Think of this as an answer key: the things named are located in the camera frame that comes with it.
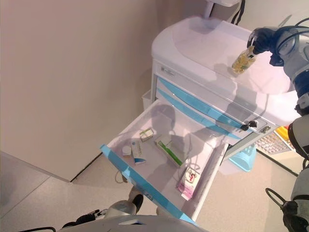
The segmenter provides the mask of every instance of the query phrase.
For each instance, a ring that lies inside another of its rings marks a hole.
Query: cable
[[[19,231],[19,232],[43,231],[43,230],[51,230],[53,232],[56,232],[56,229],[54,227],[40,227],[40,228],[35,228],[35,229],[30,229],[30,230],[25,230],[25,231]]]
[[[305,33],[309,33],[309,30],[299,31],[299,32],[296,32],[296,33],[294,33],[294,34],[292,34],[292,35],[286,37],[286,38],[277,46],[277,49],[276,49],[276,50],[279,51],[280,48],[282,47],[282,45],[283,45],[286,41],[288,41],[290,38],[292,38],[292,37],[294,37],[294,36],[296,36],[296,35],[305,34]]]
[[[286,200],[282,196],[280,196],[278,193],[276,193],[271,188],[266,188],[265,192],[270,197],[270,199],[272,199],[273,202],[276,203],[280,207],[280,209],[283,209],[283,205],[284,205],[284,203],[286,203]],[[275,198],[269,192],[273,193],[276,197],[278,197],[282,201],[282,204],[280,204],[278,201],[276,201]]]
[[[308,21],[309,20],[309,17],[308,18],[304,18],[303,20],[300,20],[298,23],[295,24],[295,26],[298,26],[299,24],[305,22],[305,21]]]
[[[235,25],[238,25],[238,23],[240,22],[241,17],[242,17],[242,15],[243,15],[244,11],[245,11],[245,3],[246,3],[245,0],[241,0],[240,9],[239,9],[239,10],[236,12],[236,14],[234,15],[234,17],[233,17],[233,19],[232,19],[232,21],[231,21],[232,24],[234,24],[234,22],[235,22],[235,20],[236,20],[236,18],[237,18],[237,16],[238,16],[238,14],[239,14],[239,17],[238,17],[237,22],[236,22]]]
[[[303,169],[309,168],[309,164],[306,165],[307,161],[308,161],[307,159],[304,159],[304,161],[303,161]]]

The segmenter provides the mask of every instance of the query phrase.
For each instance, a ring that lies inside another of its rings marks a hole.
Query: open drawer
[[[132,157],[123,156],[122,148],[130,145],[132,139],[139,138],[139,133],[149,127],[154,136],[142,143],[146,162],[135,165]],[[156,146],[155,140],[162,134],[169,134],[173,143],[188,155],[182,166],[177,167]],[[156,100],[101,150],[122,175],[151,201],[176,218],[195,223],[228,146],[222,142],[223,137],[163,99]],[[177,189],[186,167],[201,174],[193,197],[188,201]]]

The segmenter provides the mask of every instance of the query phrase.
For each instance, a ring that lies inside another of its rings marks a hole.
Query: yellow object
[[[253,49],[254,46],[250,46],[237,57],[237,59],[232,65],[234,73],[244,73],[246,69],[248,69],[255,62],[255,55],[253,54]]]
[[[285,127],[279,127],[276,129],[276,132],[284,139],[285,141],[289,140],[288,130]]]

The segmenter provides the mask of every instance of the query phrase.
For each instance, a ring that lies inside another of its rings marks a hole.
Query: white bottle cap
[[[124,146],[122,148],[122,155],[123,156],[131,156],[131,147],[129,146]]]

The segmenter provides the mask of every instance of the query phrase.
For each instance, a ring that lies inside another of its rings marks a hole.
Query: drawer
[[[192,96],[181,88],[168,82],[167,80],[157,76],[156,96],[165,99],[180,111],[193,111],[205,120],[212,123],[211,128],[226,135],[226,141],[234,145],[239,139],[248,136],[253,130],[249,128],[247,131],[240,129],[243,125],[218,109],[214,108]]]
[[[123,157],[122,148],[149,127],[154,136],[142,143],[146,162],[135,165],[132,157]],[[155,140],[161,134],[169,134],[173,143],[188,155],[182,166],[177,167],[156,146]],[[151,201],[176,218],[195,223],[228,146],[222,138],[224,135],[205,128],[168,102],[156,100],[101,150]],[[177,189],[187,167],[201,174],[193,197],[188,201]]]
[[[267,125],[274,126],[271,122],[266,121],[260,116],[263,115],[263,112],[261,112],[260,115],[254,112],[256,105],[250,105],[247,102],[243,102],[242,105],[236,103],[237,95],[233,97],[235,99],[232,98],[233,100],[223,97],[223,93],[214,92],[211,82],[209,82],[208,85],[202,85],[158,61],[154,61],[153,63],[153,75],[154,78],[157,79],[156,85],[158,88],[167,88],[177,98],[186,101],[192,107],[201,109],[203,106],[199,102],[203,102],[241,125],[247,124],[251,120],[256,120],[258,122],[257,128],[250,128],[250,132],[259,133],[260,130]],[[162,80],[167,81],[168,86],[165,85]],[[237,133],[240,138],[247,136],[247,133],[240,134],[241,131],[237,131]]]

